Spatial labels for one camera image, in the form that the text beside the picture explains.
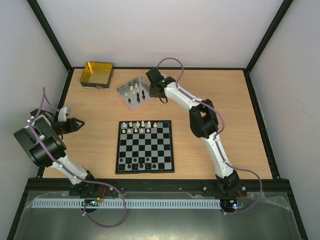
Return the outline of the black and silver chessboard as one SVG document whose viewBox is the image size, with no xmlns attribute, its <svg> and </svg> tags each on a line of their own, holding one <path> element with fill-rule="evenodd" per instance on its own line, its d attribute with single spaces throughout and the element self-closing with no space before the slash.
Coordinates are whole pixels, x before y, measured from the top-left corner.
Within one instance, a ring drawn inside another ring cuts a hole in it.
<svg viewBox="0 0 320 240">
<path fill-rule="evenodd" d="M 171 120 L 120 121 L 115 173 L 175 172 Z"/>
</svg>

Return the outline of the pink tin with chess pieces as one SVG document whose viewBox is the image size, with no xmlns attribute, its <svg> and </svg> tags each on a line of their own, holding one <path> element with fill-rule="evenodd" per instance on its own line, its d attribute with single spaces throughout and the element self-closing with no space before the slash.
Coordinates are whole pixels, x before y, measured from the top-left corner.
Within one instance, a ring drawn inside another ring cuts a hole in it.
<svg viewBox="0 0 320 240">
<path fill-rule="evenodd" d="M 132 112 L 152 103 L 155 99 L 150 97 L 150 85 L 141 76 L 131 79 L 116 88 L 120 98 Z"/>
</svg>

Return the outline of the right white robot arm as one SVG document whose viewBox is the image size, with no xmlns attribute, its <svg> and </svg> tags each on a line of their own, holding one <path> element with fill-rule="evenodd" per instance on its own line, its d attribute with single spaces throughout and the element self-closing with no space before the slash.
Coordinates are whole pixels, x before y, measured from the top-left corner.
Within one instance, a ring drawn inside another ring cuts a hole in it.
<svg viewBox="0 0 320 240">
<path fill-rule="evenodd" d="M 235 191 L 240 178 L 221 143 L 219 121 L 212 101 L 190 94 L 177 80 L 171 76 L 164 77 L 156 67 L 149 70 L 146 76 L 150 82 L 150 97 L 171 99 L 188 111 L 191 132 L 203 141 L 213 161 L 218 191 L 229 196 Z"/>
</svg>

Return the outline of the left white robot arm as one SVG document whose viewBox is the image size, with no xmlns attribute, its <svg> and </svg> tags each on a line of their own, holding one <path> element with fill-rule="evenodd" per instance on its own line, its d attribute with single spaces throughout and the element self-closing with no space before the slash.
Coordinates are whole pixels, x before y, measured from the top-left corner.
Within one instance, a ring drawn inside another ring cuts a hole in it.
<svg viewBox="0 0 320 240">
<path fill-rule="evenodd" d="M 93 196 L 99 186 L 91 172 L 72 161 L 66 153 L 63 136 L 80 130 L 85 122 L 75 117 L 60 121 L 50 119 L 52 113 L 34 109 L 27 125 L 13 135 L 29 159 L 40 168 L 53 168 L 63 173 L 71 182 L 73 192 Z"/>
</svg>

